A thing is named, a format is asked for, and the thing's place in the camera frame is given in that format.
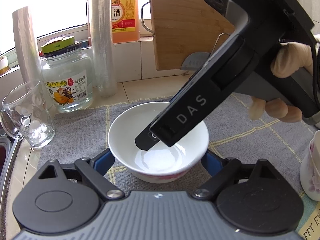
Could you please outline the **gloved right hand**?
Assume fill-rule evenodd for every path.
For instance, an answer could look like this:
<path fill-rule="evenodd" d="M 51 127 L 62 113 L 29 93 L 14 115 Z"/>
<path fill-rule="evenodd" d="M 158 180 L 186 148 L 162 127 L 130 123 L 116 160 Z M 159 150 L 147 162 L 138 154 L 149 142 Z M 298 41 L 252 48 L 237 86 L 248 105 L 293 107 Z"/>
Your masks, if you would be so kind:
<path fill-rule="evenodd" d="M 282 44 L 276 59 L 271 64 L 272 73 L 279 78 L 289 77 L 299 68 L 305 68 L 310 74 L 313 73 L 312 54 L 310 46 L 302 43 L 289 42 Z M 302 120 L 302 111 L 287 105 L 281 99 L 265 101 L 252 97 L 252 104 L 248 114 L 251 120 L 258 120 L 263 113 L 282 122 L 299 122 Z"/>

